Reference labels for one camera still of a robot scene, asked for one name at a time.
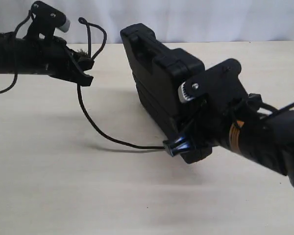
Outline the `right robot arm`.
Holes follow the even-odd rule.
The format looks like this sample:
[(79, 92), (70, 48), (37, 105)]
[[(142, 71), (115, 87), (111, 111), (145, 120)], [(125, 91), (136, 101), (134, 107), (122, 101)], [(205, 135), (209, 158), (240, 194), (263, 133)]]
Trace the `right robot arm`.
[(141, 41), (122, 46), (139, 100), (165, 135), (144, 149), (193, 164), (219, 146), (287, 177), (294, 188), (294, 110), (249, 94), (238, 60), (206, 68), (181, 48)]

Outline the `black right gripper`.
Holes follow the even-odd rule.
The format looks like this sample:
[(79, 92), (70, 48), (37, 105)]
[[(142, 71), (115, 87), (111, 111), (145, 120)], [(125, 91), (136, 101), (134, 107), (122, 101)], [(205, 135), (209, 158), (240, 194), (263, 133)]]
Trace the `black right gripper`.
[(184, 153), (211, 153), (212, 148), (221, 146), (240, 153), (240, 101), (231, 105), (223, 114), (216, 113), (204, 98), (191, 112), (186, 123), (174, 140), (163, 141), (165, 151), (172, 157)]

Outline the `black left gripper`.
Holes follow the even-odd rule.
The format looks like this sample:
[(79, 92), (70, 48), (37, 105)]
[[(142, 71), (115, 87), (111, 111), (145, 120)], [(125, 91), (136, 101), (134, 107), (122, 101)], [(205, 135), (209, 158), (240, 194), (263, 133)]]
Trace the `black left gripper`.
[(48, 75), (90, 86), (93, 77), (85, 73), (93, 68), (94, 61), (83, 50), (75, 51), (59, 37), (50, 44), (44, 40), (12, 40), (12, 33), (0, 33), (0, 74)]

